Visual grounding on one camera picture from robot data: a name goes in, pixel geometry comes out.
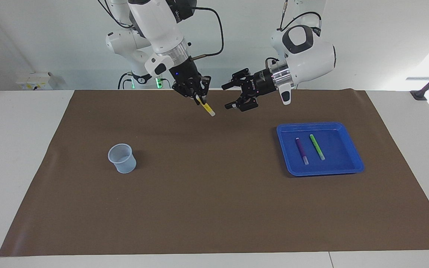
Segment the blue tray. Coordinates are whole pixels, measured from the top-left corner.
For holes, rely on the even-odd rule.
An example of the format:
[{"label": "blue tray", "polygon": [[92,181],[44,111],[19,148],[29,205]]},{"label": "blue tray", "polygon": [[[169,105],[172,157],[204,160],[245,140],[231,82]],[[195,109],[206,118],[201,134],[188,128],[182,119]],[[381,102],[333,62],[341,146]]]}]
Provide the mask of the blue tray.
[{"label": "blue tray", "polygon": [[[309,137],[315,136],[324,153],[322,161]],[[358,173],[364,170],[362,159],[345,126],[339,122],[281,124],[277,127],[282,152],[289,173],[294,176],[317,176]],[[296,138],[300,138],[309,164],[305,165]]]}]

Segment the clear plastic cup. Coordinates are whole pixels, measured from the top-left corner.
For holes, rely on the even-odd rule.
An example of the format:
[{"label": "clear plastic cup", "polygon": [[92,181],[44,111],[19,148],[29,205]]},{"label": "clear plastic cup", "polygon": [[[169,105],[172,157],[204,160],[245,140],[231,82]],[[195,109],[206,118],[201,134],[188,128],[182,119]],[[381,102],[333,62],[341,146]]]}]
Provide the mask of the clear plastic cup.
[{"label": "clear plastic cup", "polygon": [[126,174],[132,172],[137,166],[130,145],[117,144],[109,151],[109,161],[112,162],[117,171]]}]

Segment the brown paper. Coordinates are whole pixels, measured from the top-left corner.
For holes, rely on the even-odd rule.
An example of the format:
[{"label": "brown paper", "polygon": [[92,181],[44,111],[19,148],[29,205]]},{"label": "brown paper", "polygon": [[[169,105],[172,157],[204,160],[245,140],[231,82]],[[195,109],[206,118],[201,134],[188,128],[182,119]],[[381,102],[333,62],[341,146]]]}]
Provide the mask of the brown paper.
[{"label": "brown paper", "polygon": [[[365,92],[295,90],[210,117],[175,92],[76,91],[0,256],[429,249],[429,201]],[[295,178],[279,124],[342,122],[365,171]],[[133,147],[136,170],[108,161]]]}]

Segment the table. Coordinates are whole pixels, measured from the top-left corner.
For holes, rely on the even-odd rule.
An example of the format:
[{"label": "table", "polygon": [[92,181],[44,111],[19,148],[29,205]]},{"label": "table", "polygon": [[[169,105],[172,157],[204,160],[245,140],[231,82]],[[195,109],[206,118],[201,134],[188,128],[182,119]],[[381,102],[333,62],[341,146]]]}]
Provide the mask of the table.
[{"label": "table", "polygon": [[[0,92],[0,246],[41,164],[73,91]],[[368,92],[429,199],[429,105],[405,92]],[[429,266],[429,251],[40,256],[0,258],[0,267],[408,267]]]}]

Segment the cable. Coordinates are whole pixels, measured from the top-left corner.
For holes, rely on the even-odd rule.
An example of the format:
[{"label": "cable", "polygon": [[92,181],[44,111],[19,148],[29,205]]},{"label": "cable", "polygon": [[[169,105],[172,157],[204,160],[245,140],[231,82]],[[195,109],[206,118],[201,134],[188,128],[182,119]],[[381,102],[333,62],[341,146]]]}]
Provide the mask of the cable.
[{"label": "cable", "polygon": [[122,84],[122,80],[124,79],[125,76],[129,75],[128,73],[124,73],[119,80],[119,86],[117,87],[117,89],[120,89],[120,84]]},{"label": "cable", "polygon": [[267,63],[267,61],[269,61],[269,60],[279,61],[279,59],[276,59],[276,58],[272,58],[272,57],[267,58],[267,59],[266,59],[266,61],[265,61],[265,63],[266,63],[266,68],[269,68],[269,64]]},{"label": "cable", "polygon": [[170,84],[170,81],[168,81],[167,78],[161,78],[160,81],[167,81],[170,88],[172,88],[172,84]]},{"label": "cable", "polygon": [[125,82],[127,82],[127,81],[131,82],[131,79],[125,79],[125,80],[124,80],[124,82],[122,83],[122,88],[123,88],[123,89],[125,89]]},{"label": "cable", "polygon": [[286,2],[284,3],[284,7],[282,8],[281,26],[279,26],[279,29],[277,29],[278,31],[282,29],[282,23],[284,22],[284,16],[286,15],[287,10],[287,2],[288,0],[286,0]]},{"label": "cable", "polygon": [[210,57],[210,56],[216,56],[221,54],[221,52],[223,52],[223,50],[225,49],[225,35],[223,33],[223,24],[221,24],[221,18],[219,17],[218,12],[216,12],[216,10],[214,9],[210,9],[209,7],[190,7],[190,6],[184,6],[184,5],[180,5],[180,7],[184,7],[184,8],[188,8],[188,9],[192,9],[192,10],[208,10],[213,12],[216,17],[218,18],[218,23],[219,23],[219,29],[221,32],[221,49],[216,52],[216,53],[211,53],[211,54],[202,54],[200,56],[196,56],[192,58],[192,61],[196,61],[202,58],[206,58],[206,57]]},{"label": "cable", "polygon": [[297,20],[297,19],[299,19],[300,17],[303,17],[303,16],[305,16],[305,15],[308,15],[308,14],[314,14],[314,15],[316,15],[317,17],[319,17],[319,28],[322,28],[322,17],[320,16],[320,14],[319,13],[317,13],[317,12],[313,12],[313,11],[309,11],[309,12],[304,12],[304,13],[302,13],[302,14],[300,14],[299,16],[297,16],[297,17],[295,17],[295,18],[293,18],[287,25],[286,25],[286,27],[284,27],[283,29],[281,29],[281,32],[284,32],[284,30],[285,29],[287,29],[288,27],[289,27],[289,25],[291,25],[295,20]]},{"label": "cable", "polygon": [[107,3],[107,0],[104,0],[105,2],[105,6],[104,4],[102,4],[101,0],[97,0],[97,2],[99,2],[99,4],[102,6],[102,8],[105,10],[105,12],[107,12],[107,14],[109,14],[109,16],[122,28],[124,29],[131,29],[133,27],[132,25],[127,25],[124,23],[120,23],[118,20],[116,20],[116,18],[114,17],[114,15],[112,14],[112,11],[110,10],[109,4]]}]

